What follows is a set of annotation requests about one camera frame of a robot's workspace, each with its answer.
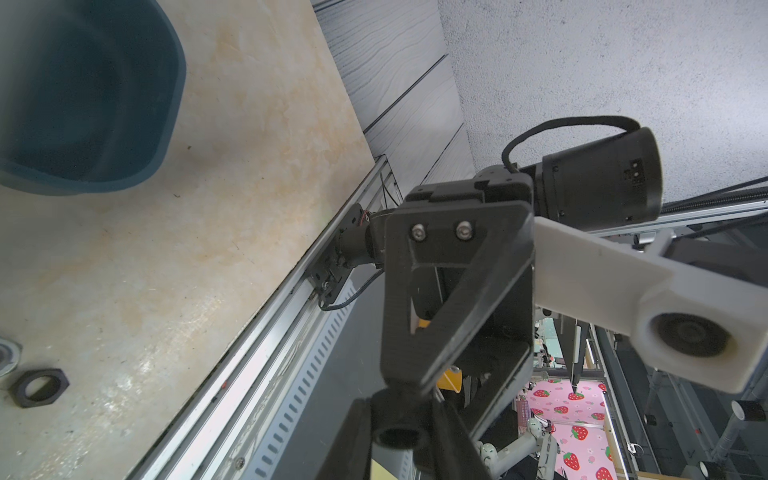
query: black cable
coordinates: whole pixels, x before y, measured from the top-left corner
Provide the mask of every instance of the black cable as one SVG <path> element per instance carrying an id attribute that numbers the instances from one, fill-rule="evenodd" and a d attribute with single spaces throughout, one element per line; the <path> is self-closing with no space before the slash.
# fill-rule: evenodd
<path id="1" fill-rule="evenodd" d="M 760 225 L 765 222 L 768 222 L 768 212 L 762 213 L 760 215 L 753 215 L 752 217 L 740 218 L 739 220 L 732 220 L 730 222 L 717 225 L 716 227 L 705 228 L 697 232 L 687 233 L 685 235 L 679 236 L 677 239 L 700 238 L 700 237 L 705 237 L 706 235 L 714 235 L 715 233 L 731 230 L 732 228 L 751 227 L 753 225 Z"/>
<path id="2" fill-rule="evenodd" d="M 399 206 L 400 206 L 400 202 L 398 202 L 397 200 L 395 200 L 395 198 L 394 198 L 394 197 L 392 196 L 392 194 L 389 192 L 389 190 L 387 189 L 387 187 L 386 187 L 386 185 L 385 185 L 384 183 L 382 183 L 382 187 L 384 187 L 384 191 L 387 193 L 387 195 L 389 195 L 389 198 L 390 198 L 390 199 L 392 199 L 392 203 L 394 203 L 394 204 L 395 204 L 395 207 L 399 207 Z"/>
<path id="3" fill-rule="evenodd" d="M 382 187 L 384 187 L 384 177 L 382 176 L 381 172 L 379 172 L 379 178 L 382 181 Z M 386 203 L 386 192 L 382 194 L 384 196 L 384 208 L 389 210 L 389 205 Z"/>
<path id="4" fill-rule="evenodd" d="M 384 157 L 384 161 L 385 161 L 385 162 L 389 162 L 389 158 L 386 156 L 386 154 L 381 154 L 381 155 L 378 155 L 377 157 L 375 157 L 375 158 L 373 159 L 373 161 L 377 162 L 377 161 L 379 161 L 379 159 L 380 159 L 381 157 Z M 395 198 L 394 198 L 394 197 L 392 196 L 392 194 L 389 192 L 389 189 L 388 189 L 388 188 L 386 187 L 386 185 L 384 184 L 384 175 L 383 175 L 381 172 L 379 172 L 379 179 L 382 181 L 382 188 L 384 189 L 384 208 L 386 208 L 387 210 L 389 209 L 389 206 L 388 206 L 388 205 L 387 205 L 387 203 L 386 203 L 386 196 L 387 196 L 387 195 L 389 195 L 389 198 L 391 198 L 391 199 L 392 199 L 392 202 L 395 204 L 395 207 L 399 207 L 399 206 L 400 206 L 400 202 L 398 202 L 397 200 L 395 200 Z"/>
<path id="5" fill-rule="evenodd" d="M 661 206 L 661 214 L 676 214 L 678 212 L 687 212 L 699 210 L 702 208 L 722 207 L 724 205 L 739 204 L 742 202 L 766 200 L 768 199 L 768 187 L 746 188 L 735 192 L 721 194 L 716 198 L 706 200 L 697 200 L 680 204 L 672 202 Z"/>
<path id="6" fill-rule="evenodd" d="M 502 163 L 507 170 L 513 174 L 517 173 L 517 169 L 512 166 L 509 161 L 509 154 L 512 149 L 523 143 L 526 139 L 533 137 L 542 131 L 552 130 L 553 128 L 560 127 L 574 127 L 577 125 L 607 125 L 608 127 L 617 127 L 626 131 L 640 130 L 640 124 L 632 118 L 621 117 L 617 115 L 605 115 L 601 117 L 566 117 L 555 118 L 554 120 L 548 120 L 543 124 L 533 127 L 531 130 L 526 131 L 522 135 L 518 135 L 513 141 L 509 142 L 502 151 Z"/>
<path id="7" fill-rule="evenodd" d="M 379 278 L 379 276 L 382 273 L 384 273 L 384 269 L 381 269 L 378 272 L 376 272 L 373 275 L 371 275 L 371 277 L 368 280 L 366 280 L 366 282 L 355 293 L 353 293 L 352 296 L 349 299 L 345 300 L 342 303 L 339 303 L 338 305 L 323 306 L 323 295 L 321 295 L 320 298 L 318 299 L 319 300 L 318 306 L 320 307 L 320 309 L 323 312 L 329 312 L 331 310 L 340 310 L 340 309 L 344 308 L 345 306 L 347 306 L 350 303 L 354 302 L 357 299 L 357 297 L 360 296 L 360 293 L 365 291 L 365 289 L 368 288 L 368 285 L 373 283 L 373 280 L 376 280 L 377 278 Z"/>
<path id="8" fill-rule="evenodd" d="M 708 194 L 697 195 L 695 197 L 687 198 L 685 200 L 678 200 L 676 202 L 671 202 L 671 203 L 669 203 L 667 205 L 664 205 L 664 209 L 667 210 L 667 211 L 668 210 L 672 210 L 672 209 L 680 210 L 680 209 L 685 208 L 689 204 L 696 204 L 696 203 L 699 203 L 699 202 L 703 202 L 705 200 L 710 200 L 710 199 L 712 199 L 714 197 L 717 197 L 719 195 L 727 194 L 728 192 L 731 192 L 733 190 L 738 190 L 738 189 L 744 188 L 744 187 L 751 187 L 752 185 L 761 184 L 761 183 L 766 182 L 766 181 L 768 181 L 768 175 L 766 175 L 765 177 L 756 178 L 755 180 L 749 180 L 749 181 L 746 181 L 746 182 L 742 182 L 740 184 L 731 185 L 730 187 L 721 188 L 719 190 L 715 190 L 713 192 L 709 192 Z"/>

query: bolt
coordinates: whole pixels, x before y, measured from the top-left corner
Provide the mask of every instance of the bolt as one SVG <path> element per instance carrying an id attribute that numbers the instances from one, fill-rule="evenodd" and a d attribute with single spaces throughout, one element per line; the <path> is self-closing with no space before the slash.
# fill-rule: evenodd
<path id="1" fill-rule="evenodd" d="M 411 227 L 411 237 L 413 237 L 413 240 L 416 240 L 417 242 L 423 242 L 427 238 L 427 229 L 425 229 L 424 226 L 420 223 L 417 223 Z"/>
<path id="2" fill-rule="evenodd" d="M 459 240 L 470 240 L 472 238 L 472 224 L 467 220 L 459 222 L 456 227 L 456 237 Z"/>

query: pink strawberry wallpaper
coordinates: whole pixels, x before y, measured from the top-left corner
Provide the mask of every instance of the pink strawberry wallpaper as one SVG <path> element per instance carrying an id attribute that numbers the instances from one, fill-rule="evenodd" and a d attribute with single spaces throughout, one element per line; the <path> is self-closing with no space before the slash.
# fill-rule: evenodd
<path id="1" fill-rule="evenodd" d="M 561 451 L 555 468 L 569 480 L 617 480 L 603 431 L 605 389 L 601 382 L 582 380 L 574 393 L 569 381 L 550 379 L 521 393 L 536 416 L 552 421 Z"/>
<path id="2" fill-rule="evenodd" d="M 568 480 L 617 480 L 611 448 L 602 429 L 554 424 L 560 444 L 555 470 Z"/>
<path id="3" fill-rule="evenodd" d="M 567 380 L 550 379 L 537 382 L 532 392 L 522 394 L 534 414 L 564 423 L 589 423 L 603 425 L 605 420 L 605 402 L 601 382 L 581 380 L 576 393 Z"/>

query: metal ring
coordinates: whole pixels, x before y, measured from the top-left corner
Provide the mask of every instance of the metal ring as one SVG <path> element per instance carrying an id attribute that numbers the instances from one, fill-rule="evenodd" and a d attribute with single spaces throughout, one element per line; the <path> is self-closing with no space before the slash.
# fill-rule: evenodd
<path id="1" fill-rule="evenodd" d="M 27 395 L 27 387 L 36 379 L 48 377 L 50 380 L 37 392 Z M 25 372 L 10 389 L 16 405 L 23 409 L 51 405 L 69 387 L 69 381 L 60 369 L 30 370 Z"/>
<path id="2" fill-rule="evenodd" d="M 22 357 L 22 349 L 10 340 L 0 338 L 0 376 L 13 371 Z"/>

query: black hex nut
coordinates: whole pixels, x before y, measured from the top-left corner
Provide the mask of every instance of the black hex nut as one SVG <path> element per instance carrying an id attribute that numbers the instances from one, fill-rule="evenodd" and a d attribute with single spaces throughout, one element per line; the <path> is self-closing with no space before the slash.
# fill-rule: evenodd
<path id="1" fill-rule="evenodd" d="M 32 395 L 27 395 L 27 386 L 32 380 L 48 377 L 48 382 Z M 24 372 L 11 386 L 10 393 L 16 405 L 23 409 L 51 405 L 69 387 L 69 380 L 60 369 L 30 370 Z"/>

